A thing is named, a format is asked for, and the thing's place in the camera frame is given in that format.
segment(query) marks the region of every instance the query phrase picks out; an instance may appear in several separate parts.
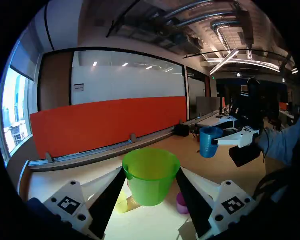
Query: blinds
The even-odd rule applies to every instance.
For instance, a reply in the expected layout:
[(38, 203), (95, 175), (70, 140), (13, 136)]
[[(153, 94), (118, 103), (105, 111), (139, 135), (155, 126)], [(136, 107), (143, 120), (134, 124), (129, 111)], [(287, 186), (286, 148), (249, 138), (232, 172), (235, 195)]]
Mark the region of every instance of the blinds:
[(10, 67), (33, 81), (40, 53), (42, 53), (42, 46), (34, 23), (30, 23), (20, 39)]

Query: gray sleeve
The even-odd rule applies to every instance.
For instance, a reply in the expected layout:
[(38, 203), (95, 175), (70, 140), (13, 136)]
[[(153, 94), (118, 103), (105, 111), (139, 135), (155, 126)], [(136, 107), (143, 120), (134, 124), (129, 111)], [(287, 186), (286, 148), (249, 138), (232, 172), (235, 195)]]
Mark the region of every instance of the gray sleeve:
[(292, 150), (300, 139), (300, 118), (295, 125), (280, 132), (269, 128), (266, 128), (266, 132), (269, 137), (269, 150), (267, 151), (268, 138), (265, 131), (260, 136), (259, 147), (263, 149), (264, 153), (267, 152), (267, 156), (282, 161), (289, 166), (292, 159)]

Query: ceiling light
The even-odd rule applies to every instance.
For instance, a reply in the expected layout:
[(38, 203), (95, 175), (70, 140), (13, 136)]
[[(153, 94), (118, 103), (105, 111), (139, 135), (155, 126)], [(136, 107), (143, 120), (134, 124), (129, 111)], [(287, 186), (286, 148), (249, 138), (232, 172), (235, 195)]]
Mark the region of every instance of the ceiling light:
[(155, 65), (155, 64), (143, 64), (143, 63), (134, 63), (135, 65), (144, 65), (144, 66), (157, 66), (157, 67), (159, 67), (160, 69), (162, 68), (162, 67), (160, 67), (160, 66), (158, 66), (158, 65)]
[[(208, 58), (208, 62), (221, 62), (224, 58)], [(249, 59), (229, 59), (228, 63), (243, 63), (243, 64), (251, 64), (255, 66), (260, 66), (264, 68), (268, 68), (274, 70), (276, 72), (280, 72), (279, 66), (272, 64), (270, 62), (261, 62), (256, 60), (249, 60)]]
[(203, 56), (203, 57), (204, 57), (204, 59), (205, 59), (205, 60), (207, 60), (207, 57), (206, 57), (205, 55), (201, 54), (201, 56)]
[(216, 70), (221, 68), (227, 61), (229, 61), (231, 58), (233, 58), (237, 53), (239, 52), (238, 48), (235, 48), (232, 50), (224, 59), (221, 60), (211, 71), (210, 75), (212, 75)]

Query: pink cup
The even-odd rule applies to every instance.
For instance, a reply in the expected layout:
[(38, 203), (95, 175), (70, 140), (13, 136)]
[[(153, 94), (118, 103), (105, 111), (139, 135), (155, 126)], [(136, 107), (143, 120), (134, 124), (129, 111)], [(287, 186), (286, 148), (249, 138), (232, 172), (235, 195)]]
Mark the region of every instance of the pink cup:
[(188, 214), (188, 208), (186, 206), (186, 201), (183, 198), (183, 195), (181, 192), (177, 194), (177, 210), (181, 214)]

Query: blue cup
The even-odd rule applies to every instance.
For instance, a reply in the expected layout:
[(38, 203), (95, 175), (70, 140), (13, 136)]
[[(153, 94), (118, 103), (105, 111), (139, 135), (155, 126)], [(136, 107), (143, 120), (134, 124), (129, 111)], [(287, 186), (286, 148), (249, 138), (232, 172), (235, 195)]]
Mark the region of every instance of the blue cup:
[(217, 127), (200, 128), (200, 155), (211, 158), (216, 154), (218, 145), (211, 144), (214, 138), (222, 136), (222, 129)]

